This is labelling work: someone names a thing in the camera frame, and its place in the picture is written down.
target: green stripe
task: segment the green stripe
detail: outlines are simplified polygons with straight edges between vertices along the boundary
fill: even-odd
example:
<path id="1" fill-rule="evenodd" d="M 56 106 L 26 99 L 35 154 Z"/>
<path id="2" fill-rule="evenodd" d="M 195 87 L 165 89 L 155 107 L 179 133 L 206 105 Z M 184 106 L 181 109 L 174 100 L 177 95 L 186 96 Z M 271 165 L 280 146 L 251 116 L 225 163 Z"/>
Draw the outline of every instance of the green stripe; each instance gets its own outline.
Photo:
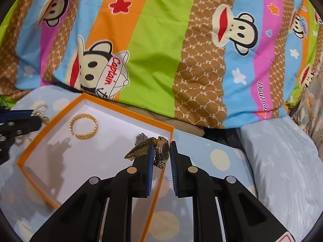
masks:
<path id="1" fill-rule="evenodd" d="M 308 54 L 307 54 L 307 63 L 308 64 L 314 64 L 315 61 L 315 53 L 316 53 L 316 43 L 317 43 L 317 36 L 314 36 L 314 32 L 319 31 L 319 24 L 315 22 L 315 9 L 311 2 L 307 0 L 308 4 L 308 12 L 309 12 L 309 19 L 310 23 L 308 25 L 308 31 L 309 31 L 309 38 L 308 38 Z"/>
<path id="2" fill-rule="evenodd" d="M 119 101 L 174 117 L 172 86 L 193 0 L 147 0 L 132 34 Z"/>
<path id="3" fill-rule="evenodd" d="M 15 3 L 11 6 L 10 10 L 8 11 L 7 15 L 3 19 L 3 22 L 0 25 L 0 46 L 2 44 L 2 40 L 4 38 L 4 34 L 7 30 L 7 27 L 9 25 L 10 19 L 18 5 L 19 0 L 16 0 Z"/>

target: orange box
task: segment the orange box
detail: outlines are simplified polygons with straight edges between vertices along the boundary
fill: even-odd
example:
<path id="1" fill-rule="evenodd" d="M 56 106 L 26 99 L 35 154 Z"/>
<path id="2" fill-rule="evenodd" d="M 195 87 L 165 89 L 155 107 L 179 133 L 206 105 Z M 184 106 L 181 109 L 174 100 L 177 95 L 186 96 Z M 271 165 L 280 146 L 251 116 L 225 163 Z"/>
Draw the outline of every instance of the orange box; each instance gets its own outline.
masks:
<path id="1" fill-rule="evenodd" d="M 69 130 L 70 120 L 80 113 L 94 116 L 99 124 L 96 135 L 90 139 L 77 139 Z M 77 120 L 73 125 L 76 134 L 89 133 L 93 128 L 89 119 Z M 148 137 L 163 136 L 170 142 L 173 131 L 170 125 L 83 93 L 39 132 L 17 165 L 42 197 L 58 208 L 90 177 L 113 177 L 131 166 L 132 161 L 124 156 L 134 147 L 136 135 L 143 132 Z M 145 239 L 163 175 L 164 170 L 154 167 L 151 195 L 133 199 L 135 242 Z"/>

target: jewelry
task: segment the jewelry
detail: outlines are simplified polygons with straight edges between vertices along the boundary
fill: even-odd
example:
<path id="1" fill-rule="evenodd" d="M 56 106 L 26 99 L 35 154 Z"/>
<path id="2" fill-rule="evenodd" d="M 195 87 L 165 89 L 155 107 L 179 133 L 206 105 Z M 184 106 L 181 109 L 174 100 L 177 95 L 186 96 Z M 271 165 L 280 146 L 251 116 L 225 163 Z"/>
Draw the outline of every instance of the jewelry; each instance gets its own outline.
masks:
<path id="1" fill-rule="evenodd" d="M 41 103 L 41 104 L 37 105 L 34 108 L 34 110 L 33 110 L 33 112 L 32 112 L 31 115 L 32 116 L 35 116 L 35 115 L 40 116 L 42 123 L 44 123 L 45 125 L 48 125 L 49 122 L 50 122 L 50 119 L 49 119 L 49 117 L 44 116 L 44 114 L 47 111 L 47 109 L 48 109 L 48 106 L 45 103 Z"/>
<path id="2" fill-rule="evenodd" d="M 72 135 L 74 135 L 74 132 L 73 132 L 73 124 L 76 120 L 79 120 L 81 118 L 88 118 L 88 119 L 91 119 L 94 123 L 95 123 L 95 127 L 93 129 L 93 131 L 91 133 L 88 133 L 86 135 L 78 135 L 76 134 L 75 137 L 77 139 L 81 139 L 81 140 L 84 140 L 84 139 L 89 139 L 93 136 L 95 136 L 97 130 L 98 130 L 98 122 L 96 121 L 96 119 L 92 116 L 92 115 L 89 115 L 89 114 L 79 114 L 79 115 L 76 115 L 72 118 L 72 120 L 70 121 L 69 123 L 69 129 L 72 133 Z"/>
<path id="3" fill-rule="evenodd" d="M 134 160 L 148 152 L 149 143 L 152 142 L 155 150 L 154 166 L 163 169 L 170 155 L 168 141 L 159 136 L 158 139 L 148 138 L 144 133 L 136 136 L 135 147 L 125 156 L 125 159 Z"/>

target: pillow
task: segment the pillow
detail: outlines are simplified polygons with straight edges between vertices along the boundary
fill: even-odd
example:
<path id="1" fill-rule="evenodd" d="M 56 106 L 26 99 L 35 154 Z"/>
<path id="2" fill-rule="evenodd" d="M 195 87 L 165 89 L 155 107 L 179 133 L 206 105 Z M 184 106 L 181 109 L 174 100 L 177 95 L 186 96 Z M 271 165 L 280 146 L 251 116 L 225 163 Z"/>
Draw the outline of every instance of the pillow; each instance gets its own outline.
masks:
<path id="1" fill-rule="evenodd" d="M 258 198 L 301 242 L 323 211 L 323 163 L 289 116 L 240 128 Z"/>

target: heart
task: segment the heart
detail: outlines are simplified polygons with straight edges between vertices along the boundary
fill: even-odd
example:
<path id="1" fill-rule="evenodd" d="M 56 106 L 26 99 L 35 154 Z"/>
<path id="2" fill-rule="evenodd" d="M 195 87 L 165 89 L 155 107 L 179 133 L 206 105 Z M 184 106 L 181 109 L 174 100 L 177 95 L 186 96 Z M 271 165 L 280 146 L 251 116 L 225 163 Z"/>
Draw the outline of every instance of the heart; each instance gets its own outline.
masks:
<path id="1" fill-rule="evenodd" d="M 271 38 L 273 36 L 273 32 L 271 29 L 267 30 L 265 33 L 269 38 Z"/>

